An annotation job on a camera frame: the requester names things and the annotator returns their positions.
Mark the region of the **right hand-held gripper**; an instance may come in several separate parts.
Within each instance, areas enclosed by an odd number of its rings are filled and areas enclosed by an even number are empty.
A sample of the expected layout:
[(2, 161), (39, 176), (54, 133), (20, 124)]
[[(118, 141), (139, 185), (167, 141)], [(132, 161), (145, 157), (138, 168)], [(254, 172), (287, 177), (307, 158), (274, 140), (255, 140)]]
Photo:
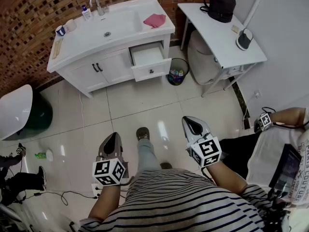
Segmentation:
[(183, 116), (182, 126), (186, 139), (187, 149), (201, 168), (217, 163), (221, 157), (221, 147), (217, 137), (210, 133), (208, 124), (193, 116)]

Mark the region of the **white drawer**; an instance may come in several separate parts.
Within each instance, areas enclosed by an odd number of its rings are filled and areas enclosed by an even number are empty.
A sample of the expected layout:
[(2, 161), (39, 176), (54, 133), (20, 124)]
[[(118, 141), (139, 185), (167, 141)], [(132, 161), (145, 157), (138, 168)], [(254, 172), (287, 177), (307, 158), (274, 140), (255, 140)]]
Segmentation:
[(171, 58), (164, 58), (161, 42), (146, 43), (129, 48), (136, 81), (143, 81), (169, 73)]

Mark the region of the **black and white handbag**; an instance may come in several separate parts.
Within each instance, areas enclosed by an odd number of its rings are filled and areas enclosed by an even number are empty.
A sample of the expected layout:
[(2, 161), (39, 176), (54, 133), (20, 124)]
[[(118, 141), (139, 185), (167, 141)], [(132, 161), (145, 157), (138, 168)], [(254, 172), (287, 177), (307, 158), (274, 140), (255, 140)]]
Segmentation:
[(251, 44), (253, 40), (253, 34), (252, 32), (244, 28), (240, 33), (239, 36), (236, 39), (236, 45), (239, 49), (246, 51), (249, 48), (249, 45)]

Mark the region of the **green spray bottle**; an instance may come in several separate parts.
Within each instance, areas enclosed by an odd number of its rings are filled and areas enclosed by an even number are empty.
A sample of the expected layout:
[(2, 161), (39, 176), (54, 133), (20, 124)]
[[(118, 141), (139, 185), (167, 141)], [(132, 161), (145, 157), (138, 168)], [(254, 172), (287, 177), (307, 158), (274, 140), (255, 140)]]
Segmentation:
[(50, 162), (54, 161), (54, 154), (52, 152), (52, 150), (48, 149), (45, 152), (39, 152), (37, 154), (35, 154), (35, 157), (37, 159), (45, 159), (45, 160), (49, 160)]

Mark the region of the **black monitor mount rig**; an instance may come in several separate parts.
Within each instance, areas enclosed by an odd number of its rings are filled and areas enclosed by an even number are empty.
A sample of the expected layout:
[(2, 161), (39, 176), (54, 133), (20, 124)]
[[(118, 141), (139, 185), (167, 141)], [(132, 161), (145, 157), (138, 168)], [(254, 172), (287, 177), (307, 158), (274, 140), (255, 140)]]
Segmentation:
[(282, 199), (273, 199), (272, 206), (264, 212), (262, 220), (263, 232), (291, 232), (289, 225), (289, 211), (291, 202)]

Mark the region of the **striped shirt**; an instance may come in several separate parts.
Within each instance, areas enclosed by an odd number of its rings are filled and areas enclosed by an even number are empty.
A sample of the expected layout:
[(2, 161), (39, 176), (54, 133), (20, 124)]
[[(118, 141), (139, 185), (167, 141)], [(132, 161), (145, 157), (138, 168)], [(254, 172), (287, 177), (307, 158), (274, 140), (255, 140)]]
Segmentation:
[(235, 194), (187, 170), (144, 171), (119, 208), (79, 232), (263, 232), (271, 206), (258, 185)]

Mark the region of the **beige wooden comb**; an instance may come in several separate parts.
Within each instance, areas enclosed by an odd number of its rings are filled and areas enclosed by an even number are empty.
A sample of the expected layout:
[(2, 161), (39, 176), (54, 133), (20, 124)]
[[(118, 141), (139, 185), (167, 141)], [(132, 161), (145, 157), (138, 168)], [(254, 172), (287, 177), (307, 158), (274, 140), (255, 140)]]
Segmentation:
[(55, 42), (54, 51), (53, 51), (53, 54), (52, 54), (52, 59), (56, 59), (57, 56), (59, 55), (61, 45), (62, 45), (62, 41), (63, 41), (63, 39), (61, 38), (61, 39), (59, 39), (58, 41)]

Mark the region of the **person's left forearm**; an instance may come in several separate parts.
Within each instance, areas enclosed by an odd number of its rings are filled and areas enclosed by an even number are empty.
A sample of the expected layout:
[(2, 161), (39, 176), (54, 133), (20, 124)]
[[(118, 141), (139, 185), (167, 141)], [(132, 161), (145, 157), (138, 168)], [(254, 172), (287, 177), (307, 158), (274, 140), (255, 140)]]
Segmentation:
[(89, 213), (89, 218), (104, 221), (118, 208), (120, 201), (120, 186), (103, 187), (102, 192)]

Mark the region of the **white vanity cabinet with sink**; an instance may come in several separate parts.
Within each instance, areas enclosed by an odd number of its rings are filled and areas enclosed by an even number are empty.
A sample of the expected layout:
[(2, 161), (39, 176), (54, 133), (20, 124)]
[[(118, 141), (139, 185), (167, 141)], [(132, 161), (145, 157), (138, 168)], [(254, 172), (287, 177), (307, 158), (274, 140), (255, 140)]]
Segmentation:
[[(103, 16), (94, 11), (90, 21), (83, 17), (75, 19), (74, 31), (55, 37), (48, 72), (58, 73), (87, 97), (100, 88), (135, 81), (129, 48), (161, 42), (164, 58), (170, 58), (169, 43), (175, 26), (166, 18), (162, 26), (153, 29), (143, 23), (152, 14), (164, 14), (158, 0), (130, 0), (111, 5)], [(55, 42), (61, 38), (59, 55), (52, 59)]]

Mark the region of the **white side table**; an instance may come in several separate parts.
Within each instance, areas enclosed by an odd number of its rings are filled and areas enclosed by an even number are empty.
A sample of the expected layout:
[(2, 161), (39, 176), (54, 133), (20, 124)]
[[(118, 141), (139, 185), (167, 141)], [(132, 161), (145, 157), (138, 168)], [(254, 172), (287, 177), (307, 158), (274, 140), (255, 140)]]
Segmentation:
[(237, 78), (225, 87), (228, 89), (257, 63), (267, 61), (267, 58), (254, 39), (245, 51), (237, 47), (236, 39), (239, 34), (235, 33), (232, 27), (236, 26), (239, 30), (243, 30), (245, 27), (235, 16), (231, 22), (221, 23), (202, 12), (201, 6), (201, 3), (178, 4), (178, 7), (186, 15), (181, 49), (183, 49), (188, 24), (192, 23), (208, 45), (214, 60), (220, 66), (215, 77), (205, 83), (210, 85), (202, 93), (202, 97), (205, 97), (220, 80), (237, 75)]

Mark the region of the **white power strip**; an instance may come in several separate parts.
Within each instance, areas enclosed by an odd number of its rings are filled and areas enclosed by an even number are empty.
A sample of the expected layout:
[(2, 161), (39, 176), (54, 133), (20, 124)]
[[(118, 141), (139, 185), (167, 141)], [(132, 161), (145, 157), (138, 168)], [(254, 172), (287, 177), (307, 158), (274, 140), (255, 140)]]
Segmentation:
[(99, 184), (97, 184), (97, 183), (92, 183), (91, 187), (92, 187), (92, 191), (93, 191), (94, 197), (97, 199), (100, 196), (100, 194), (101, 194), (102, 187)]

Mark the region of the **black monitor screen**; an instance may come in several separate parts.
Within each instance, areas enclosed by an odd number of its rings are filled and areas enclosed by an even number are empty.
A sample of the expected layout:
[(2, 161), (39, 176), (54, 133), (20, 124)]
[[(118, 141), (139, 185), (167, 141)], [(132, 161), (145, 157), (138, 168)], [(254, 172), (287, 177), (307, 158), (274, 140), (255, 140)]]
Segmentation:
[(271, 200), (280, 199), (289, 194), (300, 162), (300, 154), (291, 144), (285, 144), (280, 161), (269, 184), (271, 189), (268, 192), (268, 198)]

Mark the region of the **white toilet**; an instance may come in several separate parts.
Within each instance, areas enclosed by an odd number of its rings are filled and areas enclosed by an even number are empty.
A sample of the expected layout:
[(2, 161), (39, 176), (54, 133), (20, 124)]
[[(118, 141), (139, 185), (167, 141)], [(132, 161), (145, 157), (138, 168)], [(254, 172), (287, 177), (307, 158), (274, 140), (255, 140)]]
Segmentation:
[(219, 65), (197, 30), (192, 31), (187, 47), (190, 72), (200, 85), (212, 82), (219, 71)]

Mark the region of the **black mesh trash bin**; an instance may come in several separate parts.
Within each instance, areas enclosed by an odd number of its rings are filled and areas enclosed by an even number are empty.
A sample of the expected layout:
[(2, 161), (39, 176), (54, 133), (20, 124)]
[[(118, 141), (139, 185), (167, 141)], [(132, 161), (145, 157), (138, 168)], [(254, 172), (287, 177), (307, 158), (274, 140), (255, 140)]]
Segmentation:
[(189, 73), (190, 68), (186, 60), (182, 58), (173, 58), (171, 60), (170, 70), (178, 70), (178, 71), (183, 70), (185, 79), (186, 75)]

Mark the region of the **pink cloth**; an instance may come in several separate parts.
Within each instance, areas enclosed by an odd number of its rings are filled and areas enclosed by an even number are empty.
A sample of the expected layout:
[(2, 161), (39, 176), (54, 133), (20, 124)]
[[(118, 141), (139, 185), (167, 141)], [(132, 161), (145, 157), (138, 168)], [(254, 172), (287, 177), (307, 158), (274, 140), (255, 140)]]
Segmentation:
[(152, 14), (147, 19), (145, 19), (143, 23), (155, 29), (162, 26), (165, 23), (165, 21), (166, 21), (166, 15)]

